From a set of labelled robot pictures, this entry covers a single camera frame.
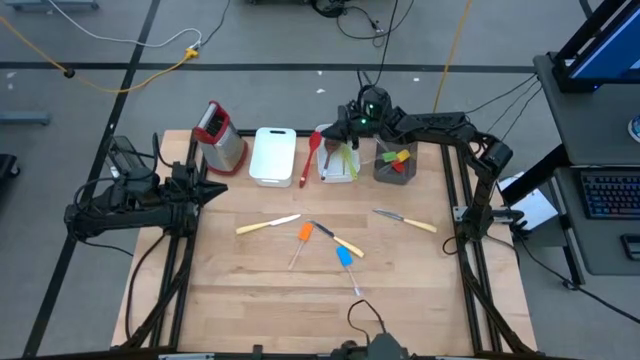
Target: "computer monitor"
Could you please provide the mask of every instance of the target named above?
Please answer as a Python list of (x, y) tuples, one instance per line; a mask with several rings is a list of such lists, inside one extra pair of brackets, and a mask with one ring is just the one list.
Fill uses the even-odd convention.
[(640, 83), (640, 1), (605, 0), (554, 55), (554, 63), (563, 92)]

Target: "white paper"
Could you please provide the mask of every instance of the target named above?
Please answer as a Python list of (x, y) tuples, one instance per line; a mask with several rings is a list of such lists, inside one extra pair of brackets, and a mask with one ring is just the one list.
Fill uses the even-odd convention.
[[(498, 183), (500, 190), (505, 189), (523, 174), (524, 172), (520, 172), (515, 176), (502, 180)], [(512, 205), (511, 209), (524, 212), (524, 217), (518, 223), (526, 221), (525, 230), (533, 230), (538, 225), (558, 215), (558, 211), (538, 189), (533, 190), (522, 200)]]

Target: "red handle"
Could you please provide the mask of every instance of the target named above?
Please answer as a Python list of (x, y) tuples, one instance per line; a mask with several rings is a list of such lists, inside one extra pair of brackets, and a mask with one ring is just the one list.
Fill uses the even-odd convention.
[(311, 165), (311, 156), (313, 156), (313, 152), (309, 153), (307, 163), (304, 165), (304, 170), (302, 171), (302, 176), (300, 177), (300, 188), (304, 187), (304, 184), (306, 184), (307, 182), (307, 176), (309, 175), (309, 165)]

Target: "monitor screen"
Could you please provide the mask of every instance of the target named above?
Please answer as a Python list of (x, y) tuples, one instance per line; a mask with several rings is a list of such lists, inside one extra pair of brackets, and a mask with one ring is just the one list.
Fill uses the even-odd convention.
[(640, 79), (640, 6), (618, 23), (584, 61), (571, 72), (572, 79)]

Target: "gray floor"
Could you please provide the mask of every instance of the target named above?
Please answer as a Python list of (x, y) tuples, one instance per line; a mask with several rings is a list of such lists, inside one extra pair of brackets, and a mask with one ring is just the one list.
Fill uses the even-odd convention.
[[(287, 1), (248, 6), (232, 0), (227, 20), (196, 62), (365, 63), (379, 61), (381, 50), (368, 41), (344, 38), (332, 20)], [(74, 12), (77, 21), (100, 34), (137, 38), (151, 0), (101, 1), (98, 12)], [(158, 42), (185, 27), (208, 32), (224, 1), (162, 0), (149, 41)], [(388, 21), (391, 1), (361, 1), (371, 14)], [(401, 0), (400, 10), (408, 0)], [(416, 1), (406, 23), (392, 35), (388, 61), (394, 64), (442, 65), (449, 51), (463, 0)], [(61, 61), (128, 62), (133, 46), (98, 42), (75, 30), (57, 14), (14, 13), (5, 16), (33, 42)], [(584, 15), (577, 0), (478, 0), (460, 40), (459, 65), (531, 65), (535, 54), (557, 50)], [(367, 31), (357, 15), (345, 28)], [(146, 49), (143, 62), (179, 59), (191, 38), (162, 49)], [(7, 31), (0, 31), (0, 62), (40, 61)], [(151, 75), (138, 71), (134, 83)], [(108, 87), (118, 87), (124, 71), (82, 71)], [(381, 85), (409, 112), (429, 112), (440, 73), (388, 72)], [(527, 75), (453, 73), (440, 101), (441, 111), (468, 110), (522, 81)], [(179, 71), (129, 96), (119, 134), (140, 150), (150, 148), (153, 131), (188, 129), (204, 104), (220, 101), (238, 128), (290, 126), (312, 128), (331, 122), (336, 106), (355, 96), (353, 72), (316, 71)], [(3, 126), (0, 152), (20, 156), (23, 173), (0, 211), (0, 357), (19, 356), (59, 255), (65, 229), (64, 206), (86, 181), (98, 141), (115, 96), (95, 92), (52, 70), (0, 70), (0, 109), (44, 110), (48, 127)], [(513, 97), (475, 113), (486, 129)], [(520, 106), (494, 128), (503, 134)], [(506, 142), (515, 157), (512, 174), (533, 165), (559, 143), (543, 96), (534, 99)], [(97, 241), (133, 249), (135, 231), (110, 233)], [(533, 249), (549, 265), (566, 273), (557, 249)], [(566, 291), (532, 263), (524, 252), (522, 277), (541, 350), (587, 359), (637, 358), (640, 328), (584, 296)], [(65, 280), (40, 354), (106, 349), (111, 340), (130, 259), (119, 253), (79, 246)], [(588, 277), (588, 288), (632, 313), (640, 296), (637, 278)]]

